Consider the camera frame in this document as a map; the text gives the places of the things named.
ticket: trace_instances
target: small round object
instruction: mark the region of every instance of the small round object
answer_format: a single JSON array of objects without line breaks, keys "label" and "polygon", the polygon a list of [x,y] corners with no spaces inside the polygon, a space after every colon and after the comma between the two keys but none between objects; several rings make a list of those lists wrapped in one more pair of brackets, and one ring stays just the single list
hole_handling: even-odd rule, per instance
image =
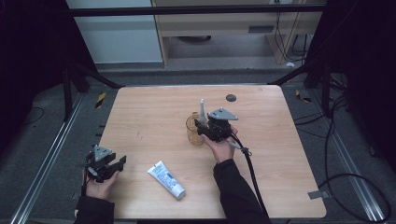
[{"label": "small round object", "polygon": [[228,95],[225,97],[225,99],[226,99],[228,102],[234,102],[234,101],[236,101],[236,96],[235,96],[234,94],[228,94]]}]

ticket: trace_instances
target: black wire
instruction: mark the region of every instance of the black wire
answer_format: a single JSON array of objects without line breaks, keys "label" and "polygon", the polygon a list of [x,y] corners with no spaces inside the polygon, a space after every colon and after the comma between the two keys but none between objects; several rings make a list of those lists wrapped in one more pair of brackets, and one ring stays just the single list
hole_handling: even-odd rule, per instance
[{"label": "black wire", "polygon": [[344,76],[341,76],[341,83],[343,84],[343,86],[347,86],[346,84],[345,84],[345,81],[344,81]]},{"label": "black wire", "polygon": [[247,147],[244,147],[241,143],[241,141],[239,140],[239,138],[236,136],[236,134],[232,133],[231,134],[231,138],[233,140],[235,140],[235,142],[242,148],[242,153],[244,153],[245,158],[247,159],[247,165],[248,165],[248,169],[250,171],[250,176],[251,176],[251,180],[253,182],[253,187],[256,191],[256,195],[257,195],[257,199],[259,200],[259,204],[260,207],[262,208],[263,213],[268,217],[268,212],[265,208],[264,202],[262,201],[262,195],[260,194],[260,190],[259,190],[259,186],[257,184],[257,180],[256,180],[256,176],[254,175],[254,169],[253,169],[253,164],[251,163],[251,153],[248,151]]},{"label": "black wire", "polygon": [[308,133],[308,134],[314,135],[315,137],[326,138],[326,136],[321,136],[321,135],[318,135],[318,134],[315,134],[315,133],[311,133],[311,132],[306,131],[306,130],[303,130],[303,129],[299,129],[299,128],[296,128],[296,129],[297,129],[298,131],[301,131],[301,132],[304,132],[304,133]]},{"label": "black wire", "polygon": [[301,64],[303,65],[303,64],[304,64],[304,61],[305,61],[305,59],[306,59],[306,53],[307,53],[307,51],[306,51],[306,39],[307,39],[308,35],[305,35],[303,50],[295,50],[295,49],[294,49],[294,46],[295,46],[295,44],[296,44],[296,42],[297,42],[298,37],[299,37],[299,36],[296,35],[296,37],[294,38],[293,45],[292,45],[292,47],[291,47],[291,52],[292,52],[294,55],[296,55],[296,56],[302,57],[302,59],[301,59]]},{"label": "black wire", "polygon": [[334,90],[337,90],[337,91],[346,91],[347,90],[347,86],[344,84],[344,80],[342,78],[343,77],[341,76],[342,81],[339,81],[337,78],[330,75],[331,87]]},{"label": "black wire", "polygon": [[315,113],[315,114],[311,114],[311,115],[302,116],[302,117],[300,117],[300,118],[294,119],[294,121],[297,121],[297,120],[299,120],[299,119],[306,119],[306,118],[313,117],[313,116],[315,116],[315,115],[322,115],[322,114],[323,114],[323,113],[321,113],[321,112],[318,112],[318,113]]},{"label": "black wire", "polygon": [[88,167],[89,167],[89,164],[90,164],[90,160],[92,159],[92,154],[93,154],[93,152],[90,151],[90,153],[85,158],[84,176],[83,176],[83,181],[82,181],[82,186],[81,186],[81,197],[85,197],[86,196],[86,194],[87,194],[87,184],[91,181],[91,179],[88,178],[88,172],[89,172],[88,171]]},{"label": "black wire", "polygon": [[[382,223],[387,221],[390,216],[391,216],[391,205],[387,199],[387,197],[385,196],[385,194],[381,191],[381,189],[379,187],[377,187],[372,181],[368,180],[367,178],[361,176],[361,175],[355,175],[355,174],[339,174],[339,175],[334,175],[332,177],[329,177],[329,166],[328,166],[328,145],[329,145],[329,140],[330,140],[330,135],[332,132],[332,128],[334,125],[334,117],[333,117],[333,113],[335,108],[337,108],[337,105],[340,104],[341,102],[343,102],[343,98],[338,98],[336,101],[334,101],[334,104],[332,105],[332,109],[331,109],[331,123],[330,123],[330,127],[329,127],[329,131],[327,132],[327,136],[326,136],[326,141],[325,141],[325,151],[324,151],[324,166],[325,166],[325,181],[320,184],[318,187],[321,188],[324,186],[324,184],[327,184],[327,187],[329,189],[330,194],[332,195],[332,197],[334,198],[335,202],[341,207],[343,208],[346,212],[348,212],[350,215],[352,215],[354,218],[360,220],[360,221],[364,221],[364,222],[368,222],[368,223]],[[358,215],[356,215],[355,213],[353,213],[352,211],[350,211],[349,209],[347,209],[335,196],[334,192],[332,191],[332,186],[330,184],[330,182],[338,177],[341,176],[355,176],[358,178],[361,178],[365,181],[367,181],[368,183],[370,183],[372,185],[372,187],[375,188],[375,190],[381,195],[381,197],[384,199],[385,203],[387,204],[388,207],[388,214],[385,216],[385,218],[378,220],[378,221],[372,221],[370,219],[367,219],[365,217],[360,217]]]},{"label": "black wire", "polygon": [[41,118],[43,118],[43,116],[44,116],[44,109],[43,109],[43,108],[35,106],[35,107],[32,107],[32,109],[39,109],[39,110],[41,110],[41,115],[38,117],[38,119],[35,119],[35,120],[33,120],[33,121],[30,121],[30,122],[23,123],[22,125],[33,124],[33,123],[35,123],[36,121],[38,121],[38,120],[40,120]]},{"label": "black wire", "polygon": [[318,119],[321,119],[321,118],[323,118],[323,117],[325,117],[326,115],[324,115],[324,114],[322,114],[322,115],[320,115],[319,117],[316,117],[316,118],[314,118],[314,119],[311,119],[311,120],[309,120],[309,121],[306,121],[306,122],[301,122],[301,123],[295,123],[294,125],[305,125],[305,124],[309,124],[309,123],[312,123],[312,122],[315,122],[315,121],[317,121]]},{"label": "black wire", "polygon": [[[282,53],[283,59],[285,59],[289,63],[301,61],[302,59],[292,59],[288,56],[288,53],[286,52],[286,48],[285,48],[285,43],[283,42],[283,39],[282,39],[282,34],[280,33],[280,30],[279,30],[279,21],[280,21],[280,12],[277,12],[276,13],[275,42],[276,42],[277,48]],[[279,34],[279,36],[280,36],[280,42],[282,43],[283,49],[279,46],[279,43],[277,42],[277,38],[276,38],[277,34]]]}]

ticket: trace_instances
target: white cabinet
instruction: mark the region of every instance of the white cabinet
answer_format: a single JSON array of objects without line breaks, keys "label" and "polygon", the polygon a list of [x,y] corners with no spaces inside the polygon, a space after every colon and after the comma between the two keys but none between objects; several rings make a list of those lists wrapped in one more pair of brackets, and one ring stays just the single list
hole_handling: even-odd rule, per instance
[{"label": "white cabinet", "polygon": [[[70,8],[151,7],[150,0],[67,0]],[[76,17],[99,70],[163,63],[153,16]]]}]

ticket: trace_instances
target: toothpaste tube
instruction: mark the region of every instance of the toothpaste tube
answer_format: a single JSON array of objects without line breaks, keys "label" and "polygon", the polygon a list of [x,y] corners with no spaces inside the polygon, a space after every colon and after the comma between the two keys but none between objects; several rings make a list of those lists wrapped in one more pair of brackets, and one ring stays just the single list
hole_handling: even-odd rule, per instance
[{"label": "toothpaste tube", "polygon": [[156,178],[176,199],[180,200],[186,195],[186,190],[175,180],[162,161],[149,168],[148,173]]}]

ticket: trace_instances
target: tube cap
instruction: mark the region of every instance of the tube cap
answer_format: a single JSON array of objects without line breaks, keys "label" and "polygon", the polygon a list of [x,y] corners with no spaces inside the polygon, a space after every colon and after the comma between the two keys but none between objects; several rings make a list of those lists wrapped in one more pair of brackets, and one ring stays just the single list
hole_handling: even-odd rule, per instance
[{"label": "tube cap", "polygon": [[172,194],[176,197],[176,199],[180,200],[184,197],[184,195],[186,195],[186,190],[184,190],[183,187],[178,184],[172,188]]}]

